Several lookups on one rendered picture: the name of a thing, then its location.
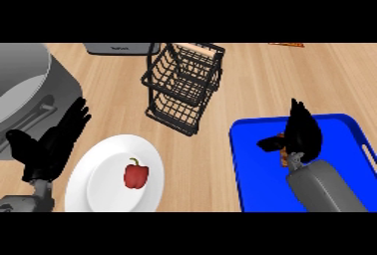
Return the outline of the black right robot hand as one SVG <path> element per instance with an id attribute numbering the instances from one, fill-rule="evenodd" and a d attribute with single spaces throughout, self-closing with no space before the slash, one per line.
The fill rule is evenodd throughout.
<path id="1" fill-rule="evenodd" d="M 280 149 L 285 149 L 288 154 L 301 152 L 299 161 L 302 163 L 310 162 L 317 157 L 322 147 L 322 132 L 302 102 L 291 100 L 283 136 L 270 136 L 261 139 L 255 145 L 264 152 Z"/>

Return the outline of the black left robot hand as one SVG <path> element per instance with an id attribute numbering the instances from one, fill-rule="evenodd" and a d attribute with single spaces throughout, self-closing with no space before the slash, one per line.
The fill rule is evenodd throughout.
<path id="1" fill-rule="evenodd" d="M 58 123 L 47 129 L 39 139 L 30 138 L 17 129 L 5 132 L 11 157 L 24 165 L 24 182 L 36 179 L 53 181 L 58 177 L 89 118 L 85 99 L 78 97 Z"/>

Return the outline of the brown croissant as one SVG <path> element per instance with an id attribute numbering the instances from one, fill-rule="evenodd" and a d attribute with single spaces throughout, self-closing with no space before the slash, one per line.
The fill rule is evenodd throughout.
<path id="1" fill-rule="evenodd" d="M 285 147 L 279 150 L 279 163 L 280 163 L 280 167 L 288 167 L 288 154 L 285 151 Z"/>

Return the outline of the blue tray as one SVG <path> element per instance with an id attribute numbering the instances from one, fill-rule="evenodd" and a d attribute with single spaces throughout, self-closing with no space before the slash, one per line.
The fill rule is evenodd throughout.
<path id="1" fill-rule="evenodd" d="M 377 153 L 360 126 L 344 114 L 314 115 L 322 148 L 317 158 L 336 169 L 367 211 L 377 212 Z M 242 119 L 228 128 L 228 144 L 242 212 L 305 211 L 280 166 L 279 152 L 264 152 L 255 143 L 285 130 L 286 117 Z"/>

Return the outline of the white round plate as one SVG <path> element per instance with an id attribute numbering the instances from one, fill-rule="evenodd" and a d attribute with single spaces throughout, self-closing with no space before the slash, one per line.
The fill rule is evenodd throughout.
<path id="1" fill-rule="evenodd" d="M 140 189 L 123 184 L 125 167 L 131 164 L 149 168 Z M 64 210 L 152 212 L 159 205 L 163 182 L 163 164 L 153 145 L 137 135 L 113 135 L 89 148 L 76 163 L 66 186 Z"/>

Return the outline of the grey rounded appliance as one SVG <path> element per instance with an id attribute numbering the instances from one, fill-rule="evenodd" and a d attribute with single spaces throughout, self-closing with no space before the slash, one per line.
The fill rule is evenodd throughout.
<path id="1" fill-rule="evenodd" d="M 7 130 L 38 139 L 81 95 L 42 43 L 0 43 L 0 160 L 11 160 Z"/>

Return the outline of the red bell pepper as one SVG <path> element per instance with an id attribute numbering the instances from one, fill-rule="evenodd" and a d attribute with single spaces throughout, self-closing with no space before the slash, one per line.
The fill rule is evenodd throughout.
<path id="1" fill-rule="evenodd" d="M 140 189 L 149 177 L 149 168 L 141 166 L 138 160 L 131 157 L 129 161 L 132 164 L 128 164 L 123 172 L 123 184 L 128 189 Z"/>

